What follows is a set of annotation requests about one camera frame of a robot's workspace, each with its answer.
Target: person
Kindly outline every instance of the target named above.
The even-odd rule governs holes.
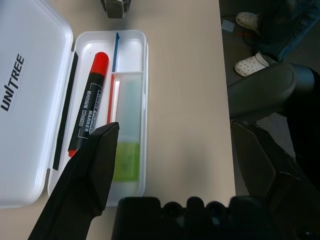
[[[259,52],[235,64],[235,72],[246,77],[283,61],[319,18],[320,0],[276,0],[266,13],[239,13],[236,22],[259,35]]]

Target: unitree logo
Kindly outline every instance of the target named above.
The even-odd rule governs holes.
[[[25,59],[18,54],[15,59],[13,70],[11,72],[10,80],[7,85],[4,85],[4,97],[2,99],[1,108],[6,112],[9,111],[10,104],[12,104],[13,98],[15,96],[15,91],[18,90],[18,80],[21,73],[22,66]]]

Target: green eraser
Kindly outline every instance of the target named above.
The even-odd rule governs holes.
[[[118,142],[113,180],[128,182],[139,180],[140,143]]]

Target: blue jeans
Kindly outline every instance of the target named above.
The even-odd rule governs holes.
[[[259,50],[282,61],[319,18],[320,0],[277,0],[259,17]]]

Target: red marker cap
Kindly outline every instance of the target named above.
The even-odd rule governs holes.
[[[77,150],[69,150],[69,157],[72,158],[77,153]]]
[[[98,52],[93,60],[90,73],[101,74],[106,77],[109,57],[104,52]]]

